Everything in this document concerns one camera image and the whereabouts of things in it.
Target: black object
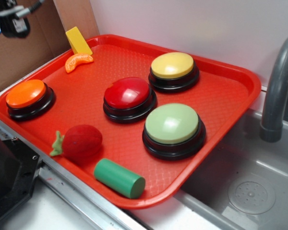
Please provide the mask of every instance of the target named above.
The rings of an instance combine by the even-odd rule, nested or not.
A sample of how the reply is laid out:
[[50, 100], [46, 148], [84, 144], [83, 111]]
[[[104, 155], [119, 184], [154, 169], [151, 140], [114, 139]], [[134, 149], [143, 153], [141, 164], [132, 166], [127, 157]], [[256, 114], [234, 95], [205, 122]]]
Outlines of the black object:
[[14, 120], [24, 121], [35, 118], [48, 111], [53, 106], [56, 97], [54, 91], [48, 87], [46, 83], [44, 84], [46, 87], [46, 92], [37, 102], [33, 103], [32, 105], [15, 109], [6, 104], [8, 106], [8, 113], [10, 117]]
[[16, 0], [0, 0], [0, 29], [4, 36], [25, 38], [30, 33], [30, 24], [27, 18], [19, 19], [15, 13], [7, 13], [17, 6]]
[[0, 221], [32, 197], [40, 162], [19, 139], [0, 140]]
[[148, 75], [149, 83], [152, 85], [153, 89], [159, 92], [182, 92], [193, 87], [199, 79], [199, 69], [194, 62], [193, 69], [186, 75], [173, 78], [164, 79], [157, 77], [153, 74], [152, 68], [150, 68], [150, 73]]
[[198, 117], [198, 129], [188, 140], [178, 144], [162, 144], [151, 139], [146, 131], [145, 125], [142, 133], [142, 140], [147, 151], [154, 157], [175, 161], [182, 160], [196, 154], [204, 145], [206, 128]]
[[103, 109], [108, 119], [116, 122], [129, 124], [142, 120], [156, 107], [156, 93], [149, 87], [149, 95], [147, 99], [138, 106], [130, 109], [116, 109], [110, 106], [104, 99]]

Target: green cylinder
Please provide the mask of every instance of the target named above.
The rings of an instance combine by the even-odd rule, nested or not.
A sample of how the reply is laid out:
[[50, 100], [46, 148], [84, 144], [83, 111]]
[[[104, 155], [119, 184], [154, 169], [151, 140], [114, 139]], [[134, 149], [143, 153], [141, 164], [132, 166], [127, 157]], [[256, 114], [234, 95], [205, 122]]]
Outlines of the green cylinder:
[[97, 163], [94, 176], [108, 187], [131, 199], [140, 197], [145, 188], [143, 177], [106, 158]]

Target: tray rim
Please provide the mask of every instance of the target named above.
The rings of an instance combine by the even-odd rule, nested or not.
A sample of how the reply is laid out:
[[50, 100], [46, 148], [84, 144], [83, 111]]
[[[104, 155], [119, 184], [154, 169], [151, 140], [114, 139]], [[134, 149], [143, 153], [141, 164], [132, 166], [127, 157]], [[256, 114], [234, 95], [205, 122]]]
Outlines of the tray rim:
[[[129, 39], [126, 37], [118, 36], [118, 35], [112, 35], [112, 34], [105, 34], [105, 35], [99, 35], [96, 37], [92, 37], [87, 40], [87, 43], [90, 47], [96, 46], [96, 45], [105, 45], [108, 41], [116, 41], [116, 42], [127, 42], [131, 44], [131, 46], [128, 47], [122, 47], [125, 49], [133, 50], [134, 47], [145, 47], [145, 50], [147, 53], [155, 52], [156, 54], [164, 54], [167, 52], [177, 52], [176, 50], [172, 50], [169, 48], [164, 48], [152, 44], [148, 44], [145, 42]], [[28, 81], [30, 79], [36, 79], [40, 75], [41, 72], [43, 72], [43, 75], [46, 77], [48, 74], [52, 73], [53, 71], [59, 69], [60, 67], [55, 67], [57, 65], [57, 62], [61, 63], [62, 65], [65, 64], [65, 61], [67, 58], [73, 54], [72, 50], [68, 50], [67, 52], [63, 53], [62, 55], [58, 56], [57, 58], [50, 61], [47, 65], [41, 67], [31, 75], [28, 75], [23, 80], [19, 81], [17, 84]], [[220, 127], [220, 129], [209, 139], [208, 142], [204, 144], [202, 149], [190, 160], [190, 162], [187, 164], [185, 169], [175, 178], [175, 180], [161, 193], [159, 193], [156, 196], [153, 196], [151, 198], [145, 198], [145, 199], [126, 199], [123, 197], [118, 196], [118, 199], [111, 198], [109, 199], [110, 202], [113, 204], [126, 209], [140, 209], [140, 208], [147, 208], [154, 206], [156, 204], [159, 204], [160, 202], [163, 202], [170, 197], [172, 197], [180, 188], [180, 186], [187, 180], [187, 178], [193, 173], [193, 171], [196, 170], [196, 168], [201, 164], [201, 162], [209, 155], [210, 151], [217, 145], [217, 143], [223, 138], [223, 136], [232, 128], [232, 126], [238, 121], [238, 119], [244, 114], [244, 112], [249, 108], [249, 106], [253, 103], [253, 101], [257, 98], [261, 91], [261, 83], [258, 77], [251, 71], [234, 66], [231, 64], [227, 64], [224, 62], [196, 56], [190, 54], [193, 59], [196, 61], [197, 65], [200, 66], [202, 63], [210, 63], [214, 66], [217, 66], [219, 68], [226, 68], [227, 70], [234, 70], [237, 73], [241, 73], [243, 76], [247, 75], [248, 79], [241, 78], [240, 83], [242, 83], [246, 88], [248, 88], [249, 96], [248, 98], [240, 104], [240, 106], [235, 110], [234, 113], [231, 114], [231, 116], [228, 118], [228, 120], [223, 123], [223, 125]], [[12, 89], [8, 89], [5, 93], [3, 93], [0, 96], [0, 103], [2, 100], [5, 101], [5, 97], [8, 94], [8, 92]], [[0, 111], [0, 120], [2, 120], [5, 124], [7, 124], [10, 128], [13, 130], [17, 130], [18, 128], [21, 128], [19, 125], [17, 125], [17, 122], [14, 122], [8, 118], [6, 118]], [[28, 133], [26, 130], [22, 130], [22, 133], [20, 133], [24, 138], [26, 138], [30, 133]], [[39, 146], [44, 146], [45, 144], [40, 141], [37, 138], [34, 138], [34, 145], [38, 148]]]

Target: sink drain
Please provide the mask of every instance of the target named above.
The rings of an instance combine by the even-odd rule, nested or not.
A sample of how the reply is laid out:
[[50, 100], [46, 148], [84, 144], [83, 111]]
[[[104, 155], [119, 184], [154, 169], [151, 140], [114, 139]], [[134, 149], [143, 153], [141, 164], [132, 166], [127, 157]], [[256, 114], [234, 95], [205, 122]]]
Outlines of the sink drain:
[[268, 211], [276, 198], [269, 182], [254, 175], [235, 180], [228, 189], [228, 197], [236, 209], [252, 215]]

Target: light green button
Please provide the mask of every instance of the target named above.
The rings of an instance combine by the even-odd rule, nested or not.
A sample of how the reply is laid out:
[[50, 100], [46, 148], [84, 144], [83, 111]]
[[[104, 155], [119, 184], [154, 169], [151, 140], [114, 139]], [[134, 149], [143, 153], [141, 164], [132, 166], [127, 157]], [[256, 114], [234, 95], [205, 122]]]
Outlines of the light green button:
[[161, 144], [178, 144], [191, 138], [198, 129], [198, 115], [191, 107], [171, 103], [158, 107], [147, 117], [146, 131]]

